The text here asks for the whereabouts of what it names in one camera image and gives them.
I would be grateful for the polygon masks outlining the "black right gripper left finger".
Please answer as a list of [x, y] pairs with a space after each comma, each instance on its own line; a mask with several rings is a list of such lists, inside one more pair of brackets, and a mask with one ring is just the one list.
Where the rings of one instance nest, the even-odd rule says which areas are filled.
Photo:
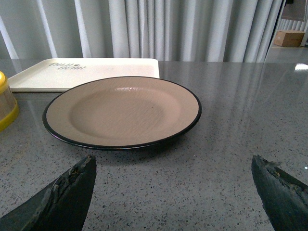
[[80, 231], [96, 179], [96, 159], [76, 163], [29, 200], [0, 219], [2, 231]]

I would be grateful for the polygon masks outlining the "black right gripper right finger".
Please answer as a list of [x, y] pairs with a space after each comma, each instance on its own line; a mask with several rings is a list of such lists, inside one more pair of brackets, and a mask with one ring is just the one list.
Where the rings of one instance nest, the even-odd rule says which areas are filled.
[[308, 186], [278, 164], [254, 155], [252, 176], [263, 208], [276, 231], [308, 229]]

